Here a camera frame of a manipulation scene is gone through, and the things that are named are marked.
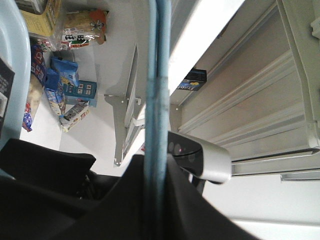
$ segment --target metal pole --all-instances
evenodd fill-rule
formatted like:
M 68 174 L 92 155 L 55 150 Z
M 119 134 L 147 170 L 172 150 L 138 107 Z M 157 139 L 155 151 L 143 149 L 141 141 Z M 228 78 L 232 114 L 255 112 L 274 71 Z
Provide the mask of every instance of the metal pole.
M 163 239 L 169 123 L 171 2 L 149 0 L 149 66 L 145 110 L 143 239 Z

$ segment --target snack bag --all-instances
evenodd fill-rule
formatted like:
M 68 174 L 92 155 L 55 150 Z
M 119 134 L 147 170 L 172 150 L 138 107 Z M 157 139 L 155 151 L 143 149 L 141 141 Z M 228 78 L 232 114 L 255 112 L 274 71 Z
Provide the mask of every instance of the snack bag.
M 89 113 L 89 102 L 80 101 L 74 105 L 69 111 L 60 118 L 60 123 L 64 132 L 69 130 L 79 123 Z
M 103 44 L 108 12 L 98 10 L 70 12 L 66 15 L 62 35 L 62 50 Z
M 58 57 L 51 58 L 51 67 L 60 75 L 63 84 L 79 85 L 78 63 L 68 60 L 60 60 Z
M 66 111 L 65 94 L 63 84 L 60 80 L 60 75 L 51 68 L 47 72 L 48 80 L 45 84 L 45 94 L 49 100 L 51 109 L 54 113 L 61 116 Z
M 22 127 L 28 132 L 32 131 L 31 125 L 35 119 L 42 94 L 44 93 L 44 84 L 46 81 L 47 68 L 42 48 L 39 45 L 32 45 L 30 84 L 22 121 Z

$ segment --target blue snack bag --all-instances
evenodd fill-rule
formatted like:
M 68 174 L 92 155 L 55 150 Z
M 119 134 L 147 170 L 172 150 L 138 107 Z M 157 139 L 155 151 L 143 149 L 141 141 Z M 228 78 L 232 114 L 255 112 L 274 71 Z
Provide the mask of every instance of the blue snack bag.
M 51 67 L 60 75 L 63 84 L 79 86 L 78 63 L 68 60 L 60 60 L 58 57 L 51 58 Z
M 51 109 L 55 114 L 62 116 L 66 111 L 66 101 L 64 86 L 61 82 L 60 75 L 51 68 L 47 70 L 47 81 L 44 86 L 45 94 L 49 100 Z
M 47 68 L 40 45 L 32 45 L 31 47 L 31 74 L 39 80 L 41 85 L 45 85 L 47 80 Z

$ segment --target snack package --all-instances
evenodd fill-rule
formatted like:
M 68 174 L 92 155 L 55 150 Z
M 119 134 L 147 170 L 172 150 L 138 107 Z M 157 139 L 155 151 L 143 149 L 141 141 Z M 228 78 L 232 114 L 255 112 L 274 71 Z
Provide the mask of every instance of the snack package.
M 103 44 L 107 14 L 107 11 L 100 9 L 68 13 L 61 41 L 62 50 Z
M 45 83 L 45 94 L 49 100 L 51 109 L 59 116 L 65 114 L 66 101 L 65 94 L 63 91 L 63 84 L 60 80 L 60 75 L 51 68 L 47 71 L 48 79 Z
M 20 3 L 18 6 L 22 10 L 30 38 L 41 45 L 44 52 L 59 51 L 67 14 L 62 0 L 16 0 L 16 2 Z M 23 6 L 28 2 L 32 8 L 38 9 L 36 12 L 40 11 L 40 14 L 25 9 Z
M 51 67 L 60 75 L 63 84 L 79 85 L 78 63 L 68 60 L 60 60 L 58 57 L 51 58 Z
M 77 102 L 88 101 L 89 106 L 97 107 L 97 83 L 79 80 L 79 86 L 63 85 L 66 104 L 75 105 Z
M 22 121 L 22 127 L 27 130 L 27 132 L 32 131 L 31 126 L 35 119 L 42 94 L 44 93 L 46 80 L 47 68 L 42 49 L 39 45 L 32 45 L 30 84 Z
M 69 132 L 77 123 L 79 123 L 89 113 L 89 103 L 80 101 L 60 118 L 60 123 L 64 132 Z

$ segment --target security camera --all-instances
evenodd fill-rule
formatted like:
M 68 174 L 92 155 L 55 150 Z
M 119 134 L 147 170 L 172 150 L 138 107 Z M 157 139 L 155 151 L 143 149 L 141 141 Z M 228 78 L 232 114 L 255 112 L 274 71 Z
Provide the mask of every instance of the security camera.
M 169 131 L 167 152 L 181 168 L 199 179 L 222 184 L 231 177 L 228 151 L 211 142 Z

